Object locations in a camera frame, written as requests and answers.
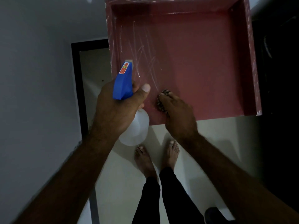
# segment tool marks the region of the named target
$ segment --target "person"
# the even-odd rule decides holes
[[[94,123],[67,161],[49,180],[14,223],[77,223],[100,171],[118,137],[143,107],[150,92],[133,83],[134,95],[112,98],[114,82],[97,99]],[[160,94],[168,111],[166,128],[176,142],[166,149],[160,172],[162,197],[169,223],[204,223],[173,173],[179,143],[205,171],[238,223],[299,223],[299,214],[236,166],[197,131],[191,106],[173,93]],[[133,223],[159,223],[158,177],[145,147],[135,151],[136,163],[147,178]]]

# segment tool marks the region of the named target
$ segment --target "spray bottle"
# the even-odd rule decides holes
[[[133,96],[132,70],[132,60],[126,60],[114,82],[114,99],[124,100]],[[148,114],[143,109],[139,109],[135,114],[133,122],[129,125],[128,129],[120,135],[119,140],[128,146],[135,146],[142,143],[147,137],[149,124],[150,119]]]

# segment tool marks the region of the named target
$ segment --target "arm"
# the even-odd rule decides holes
[[[299,223],[299,214],[236,166],[197,131],[192,108],[160,95],[169,113],[166,128],[197,161],[239,223]]]
[[[14,223],[77,223],[83,207],[118,137],[147,97],[148,84],[123,101],[112,98],[114,81],[98,96],[89,135]]]

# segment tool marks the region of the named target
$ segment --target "red tray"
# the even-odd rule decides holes
[[[248,0],[107,0],[112,77],[126,59],[149,83],[150,125],[165,124],[157,96],[168,89],[196,120],[261,115]]]

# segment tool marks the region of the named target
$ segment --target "red and white label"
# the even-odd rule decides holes
[[[130,62],[124,62],[121,70],[119,71],[119,74],[124,74],[129,66]]]

